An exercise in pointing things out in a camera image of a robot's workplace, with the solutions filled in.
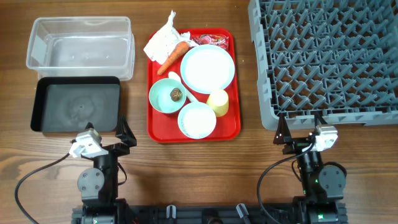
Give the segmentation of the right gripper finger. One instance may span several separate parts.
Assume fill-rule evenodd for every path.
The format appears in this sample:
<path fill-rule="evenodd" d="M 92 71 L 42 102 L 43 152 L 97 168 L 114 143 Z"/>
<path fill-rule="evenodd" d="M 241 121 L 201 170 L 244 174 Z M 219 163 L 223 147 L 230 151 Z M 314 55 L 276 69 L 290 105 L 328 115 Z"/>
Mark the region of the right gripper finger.
<path fill-rule="evenodd" d="M 323 119 L 323 117 L 318 113 L 314 113 L 314 123 L 315 126 L 321 125 L 321 124 L 326 124 L 326 121 Z"/>
<path fill-rule="evenodd" d="M 281 144 L 290 144 L 291 142 L 292 142 L 292 136 L 288 124 L 285 120 L 285 116 L 283 114 L 280 114 L 278 127 L 275 132 L 273 144 L 281 145 Z"/>

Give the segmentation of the brown food scrap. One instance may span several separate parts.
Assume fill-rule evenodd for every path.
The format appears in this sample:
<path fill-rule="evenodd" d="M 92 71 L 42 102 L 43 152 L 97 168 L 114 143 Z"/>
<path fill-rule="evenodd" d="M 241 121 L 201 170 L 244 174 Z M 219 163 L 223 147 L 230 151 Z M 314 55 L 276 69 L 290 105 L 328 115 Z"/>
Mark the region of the brown food scrap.
<path fill-rule="evenodd" d="M 174 88 L 170 92 L 171 100 L 174 101 L 174 102 L 180 101 L 182 99 L 182 96 L 183 96 L 183 94 L 178 88 Z"/>

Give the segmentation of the white rice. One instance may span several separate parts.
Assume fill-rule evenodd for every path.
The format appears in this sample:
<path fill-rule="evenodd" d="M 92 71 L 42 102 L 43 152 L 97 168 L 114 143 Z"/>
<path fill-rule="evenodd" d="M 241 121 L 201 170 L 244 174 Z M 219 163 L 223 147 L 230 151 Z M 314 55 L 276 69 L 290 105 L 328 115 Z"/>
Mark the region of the white rice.
<path fill-rule="evenodd" d="M 214 113 L 206 108 L 189 109 L 182 119 L 185 132 L 195 139 L 209 135 L 214 130 L 215 123 Z"/>

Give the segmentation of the light blue bowl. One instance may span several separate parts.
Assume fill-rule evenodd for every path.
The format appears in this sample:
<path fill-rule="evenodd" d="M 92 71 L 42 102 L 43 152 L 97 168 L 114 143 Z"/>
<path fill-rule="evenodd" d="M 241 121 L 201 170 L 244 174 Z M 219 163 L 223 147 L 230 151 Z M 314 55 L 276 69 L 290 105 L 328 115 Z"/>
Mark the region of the light blue bowl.
<path fill-rule="evenodd" d="M 216 115 L 207 104 L 193 102 L 180 110 L 177 122 L 179 129 L 186 137 L 203 139 L 214 131 Z"/>

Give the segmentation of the yellow cup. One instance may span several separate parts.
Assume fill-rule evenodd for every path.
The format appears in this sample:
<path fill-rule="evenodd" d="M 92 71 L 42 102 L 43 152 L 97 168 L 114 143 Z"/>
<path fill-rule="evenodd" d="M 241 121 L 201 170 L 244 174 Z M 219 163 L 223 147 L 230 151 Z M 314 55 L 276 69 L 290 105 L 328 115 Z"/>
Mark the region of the yellow cup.
<path fill-rule="evenodd" d="M 224 90 L 215 90 L 212 92 L 206 103 L 215 112 L 217 117 L 224 116 L 229 110 L 229 96 Z"/>

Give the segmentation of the orange carrot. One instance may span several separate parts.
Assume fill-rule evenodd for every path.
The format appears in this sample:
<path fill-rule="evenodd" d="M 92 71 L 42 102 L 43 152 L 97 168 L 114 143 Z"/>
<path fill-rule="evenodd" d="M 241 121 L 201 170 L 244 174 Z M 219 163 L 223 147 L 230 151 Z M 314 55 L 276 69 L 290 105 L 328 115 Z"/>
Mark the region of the orange carrot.
<path fill-rule="evenodd" d="M 162 75 L 177 59 L 189 50 L 187 42 L 180 42 L 176 45 L 173 52 L 167 57 L 166 61 L 160 66 L 157 75 Z"/>

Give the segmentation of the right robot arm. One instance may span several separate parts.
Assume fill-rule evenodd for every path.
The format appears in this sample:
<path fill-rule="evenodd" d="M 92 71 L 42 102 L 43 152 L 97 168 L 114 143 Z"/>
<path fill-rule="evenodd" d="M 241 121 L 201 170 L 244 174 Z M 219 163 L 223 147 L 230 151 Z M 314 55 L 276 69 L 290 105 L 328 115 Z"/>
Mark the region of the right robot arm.
<path fill-rule="evenodd" d="M 303 197 L 294 197 L 289 210 L 290 223 L 348 223 L 344 197 L 346 169 L 337 162 L 323 162 L 321 152 L 332 148 L 338 131 L 318 113 L 315 128 L 307 137 L 293 138 L 285 117 L 280 115 L 274 144 L 282 144 L 282 153 L 296 156 Z"/>

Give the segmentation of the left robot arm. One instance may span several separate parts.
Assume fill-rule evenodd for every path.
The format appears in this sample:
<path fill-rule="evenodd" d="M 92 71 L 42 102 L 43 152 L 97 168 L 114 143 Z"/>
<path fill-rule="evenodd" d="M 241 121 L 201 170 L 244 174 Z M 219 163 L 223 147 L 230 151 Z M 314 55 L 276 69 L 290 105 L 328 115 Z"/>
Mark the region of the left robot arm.
<path fill-rule="evenodd" d="M 72 224 L 95 223 L 139 223 L 139 218 L 124 198 L 118 198 L 118 171 L 122 169 L 118 158 L 130 154 L 130 148 L 137 145 L 126 117 L 122 115 L 115 136 L 117 144 L 105 146 L 106 154 L 92 158 L 93 167 L 84 170 L 77 181 L 81 192 L 82 209 L 72 212 Z"/>

